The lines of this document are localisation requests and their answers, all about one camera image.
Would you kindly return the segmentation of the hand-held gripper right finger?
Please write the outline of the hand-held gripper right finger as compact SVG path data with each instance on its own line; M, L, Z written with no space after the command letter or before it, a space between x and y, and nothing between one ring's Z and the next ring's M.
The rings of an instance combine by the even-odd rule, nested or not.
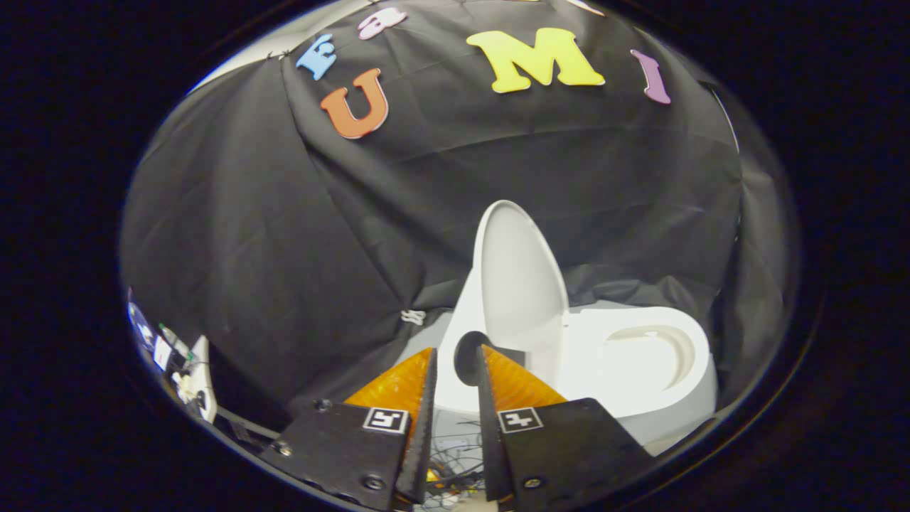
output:
M490 346L476 368L486 496L498 508L584 508L649 469L650 454L595 399L563 398Z

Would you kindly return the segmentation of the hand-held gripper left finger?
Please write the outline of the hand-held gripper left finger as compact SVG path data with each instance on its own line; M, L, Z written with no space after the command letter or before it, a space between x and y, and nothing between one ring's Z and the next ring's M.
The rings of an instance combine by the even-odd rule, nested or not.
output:
M424 500L437 350L426 348L343 401L312 400L260 453L296 485L370 511Z

